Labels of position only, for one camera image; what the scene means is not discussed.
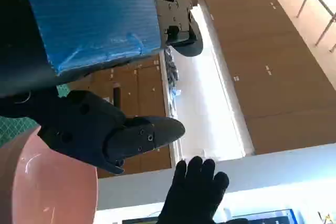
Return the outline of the black knitted glove right hand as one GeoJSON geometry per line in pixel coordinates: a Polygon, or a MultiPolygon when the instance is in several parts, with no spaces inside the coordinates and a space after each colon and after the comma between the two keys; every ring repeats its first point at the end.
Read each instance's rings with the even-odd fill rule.
{"type": "Polygon", "coordinates": [[[212,159],[179,161],[157,223],[214,223],[228,186],[227,174],[215,173],[212,159]]]}

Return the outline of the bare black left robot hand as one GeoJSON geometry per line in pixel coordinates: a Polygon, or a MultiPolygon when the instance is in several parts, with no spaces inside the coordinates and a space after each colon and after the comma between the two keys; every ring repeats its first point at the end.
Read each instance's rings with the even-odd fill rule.
{"type": "Polygon", "coordinates": [[[172,46],[199,55],[190,0],[1,0],[1,116],[30,118],[54,151],[115,175],[124,160],[178,140],[181,122],[128,118],[90,91],[57,87],[172,46]]]}

